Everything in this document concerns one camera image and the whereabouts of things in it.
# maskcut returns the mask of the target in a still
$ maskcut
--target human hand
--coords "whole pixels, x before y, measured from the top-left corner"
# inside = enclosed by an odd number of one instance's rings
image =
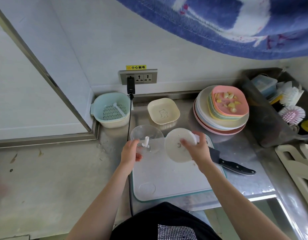
[[[204,164],[212,163],[212,159],[204,133],[193,131],[193,134],[199,136],[199,143],[197,145],[192,145],[185,139],[181,139],[180,142],[188,150],[192,159],[196,162],[198,168],[200,169]]]
[[[140,140],[130,140],[123,147],[120,166],[124,168],[127,175],[131,173],[135,162],[139,162],[143,158],[140,153],[136,152],[136,147],[139,142]]]

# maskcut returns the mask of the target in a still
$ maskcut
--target dish rack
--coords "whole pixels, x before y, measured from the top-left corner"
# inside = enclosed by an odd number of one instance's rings
[[[278,146],[282,144],[303,141],[308,143],[308,135],[300,135],[282,119],[276,110],[269,104],[266,98],[253,85],[251,80],[260,74],[266,74],[275,78],[278,82],[292,81],[298,87],[298,82],[287,72],[281,73],[281,68],[263,68],[244,70],[241,79],[236,86],[242,90],[250,107],[250,117],[247,126],[251,129],[258,143],[265,147]],[[308,119],[308,91],[305,92],[296,104],[306,111]]]

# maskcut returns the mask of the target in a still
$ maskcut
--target black power cord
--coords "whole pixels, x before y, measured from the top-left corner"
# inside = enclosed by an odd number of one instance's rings
[[[128,139],[127,141],[129,140],[129,135],[130,135],[130,125],[131,125],[131,111],[132,111],[132,100],[134,98],[134,95],[135,94],[135,80],[134,80],[134,77],[132,76],[129,76],[127,78],[127,89],[128,89],[128,95],[130,96],[130,119],[128,121]],[[131,210],[131,216],[134,215],[134,212],[133,212],[133,205],[132,205],[132,173],[130,173],[130,175],[128,175],[128,191],[129,191],[129,199],[130,199],[130,210]]]

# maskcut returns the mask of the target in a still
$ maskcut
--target wall socket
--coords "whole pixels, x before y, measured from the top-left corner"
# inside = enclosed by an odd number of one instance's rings
[[[122,85],[127,84],[128,77],[134,77],[135,84],[150,84],[157,81],[157,69],[152,70],[133,70],[133,71],[119,71],[119,77]]]

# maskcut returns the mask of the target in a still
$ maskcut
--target stacked colorful plates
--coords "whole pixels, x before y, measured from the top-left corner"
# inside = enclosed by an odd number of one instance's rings
[[[207,102],[210,115],[214,119],[239,120],[249,111],[243,92],[236,87],[214,87],[207,97]]]
[[[218,135],[233,135],[240,132],[248,120],[249,113],[236,120],[220,120],[211,116],[208,106],[208,96],[216,86],[202,90],[196,98],[193,111],[196,120],[206,130]]]

